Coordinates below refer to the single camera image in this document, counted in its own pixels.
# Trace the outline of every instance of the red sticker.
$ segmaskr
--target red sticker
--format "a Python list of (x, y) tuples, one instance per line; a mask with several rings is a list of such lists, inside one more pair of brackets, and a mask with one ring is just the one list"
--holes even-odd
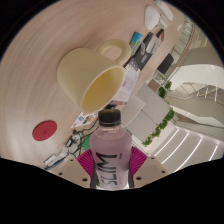
[(33, 130), (33, 138), (36, 141), (44, 141), (50, 138), (56, 130), (57, 124), (54, 121), (44, 121)]

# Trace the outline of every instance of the bottle cap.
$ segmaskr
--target bottle cap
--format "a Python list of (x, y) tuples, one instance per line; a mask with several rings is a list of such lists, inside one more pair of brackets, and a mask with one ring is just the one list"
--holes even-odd
[(98, 113), (99, 125), (113, 127), (121, 124), (121, 112), (117, 109), (105, 109)]

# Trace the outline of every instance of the desk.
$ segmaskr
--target desk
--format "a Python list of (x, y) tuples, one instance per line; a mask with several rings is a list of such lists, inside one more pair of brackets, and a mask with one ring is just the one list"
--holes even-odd
[[(149, 33), (144, 26), (148, 4), (155, 6), (153, 0), (63, 0), (37, 14), (23, 27), (0, 66), (2, 158), (43, 166), (46, 158), (59, 152), (81, 112), (57, 82), (59, 61), (72, 49), (96, 50), (108, 39), (119, 38), (129, 43), (134, 32), (145, 38)], [(174, 19), (165, 30), (165, 40), (141, 72), (133, 94), (180, 37), (181, 30), (177, 32), (177, 27), (183, 23), (184, 15), (172, 6), (170, 9)], [(151, 32), (156, 34), (159, 30), (157, 27)], [(106, 55), (115, 59), (119, 50), (111, 49)], [(48, 140), (37, 142), (32, 131), (45, 120), (55, 121), (58, 129)]]

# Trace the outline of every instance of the white mug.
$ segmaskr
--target white mug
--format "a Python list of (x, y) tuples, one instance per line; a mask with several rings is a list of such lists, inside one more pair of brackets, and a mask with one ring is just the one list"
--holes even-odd
[[(103, 55), (111, 47), (122, 51), (116, 60)], [(95, 113), (119, 91), (125, 79), (123, 65), (130, 56), (130, 45), (119, 39), (106, 41), (97, 51), (74, 49), (58, 65), (58, 82), (83, 113)]]

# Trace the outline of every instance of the paper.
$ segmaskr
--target paper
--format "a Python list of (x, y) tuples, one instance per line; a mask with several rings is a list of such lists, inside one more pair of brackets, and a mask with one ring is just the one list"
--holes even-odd
[(110, 104), (125, 105), (127, 104), (140, 76), (140, 69), (134, 58), (125, 67), (127, 70), (125, 81), (119, 92), (112, 99)]
[(156, 36), (153, 36), (146, 48), (146, 52), (148, 54), (154, 54), (160, 44), (161, 44), (161, 39)]
[(98, 112), (95, 114), (84, 114), (81, 112), (78, 118), (75, 120), (75, 122), (71, 126), (71, 128), (88, 125), (92, 123), (92, 121), (95, 119), (95, 117), (97, 117), (97, 115), (98, 115)]

